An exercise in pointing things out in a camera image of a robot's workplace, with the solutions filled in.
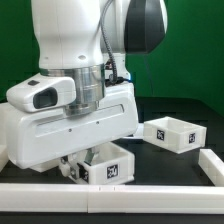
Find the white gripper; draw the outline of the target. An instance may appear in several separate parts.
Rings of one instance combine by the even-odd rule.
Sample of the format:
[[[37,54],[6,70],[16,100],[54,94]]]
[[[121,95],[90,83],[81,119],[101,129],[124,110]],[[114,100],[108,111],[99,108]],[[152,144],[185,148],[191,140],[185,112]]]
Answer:
[[[22,169],[60,158],[62,175],[76,178],[67,155],[89,148],[84,162],[91,164],[99,154],[94,146],[133,134],[137,126],[131,83],[108,87],[98,109],[82,116],[68,116],[62,108],[25,113],[12,107],[7,113],[8,157]]]

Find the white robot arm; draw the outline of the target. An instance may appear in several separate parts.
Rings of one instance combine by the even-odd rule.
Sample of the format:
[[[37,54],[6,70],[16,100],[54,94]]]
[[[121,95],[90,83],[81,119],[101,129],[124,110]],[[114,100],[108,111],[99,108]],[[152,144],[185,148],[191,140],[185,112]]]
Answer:
[[[10,88],[8,155],[31,168],[134,133],[122,58],[164,39],[164,0],[31,0],[40,71]]]

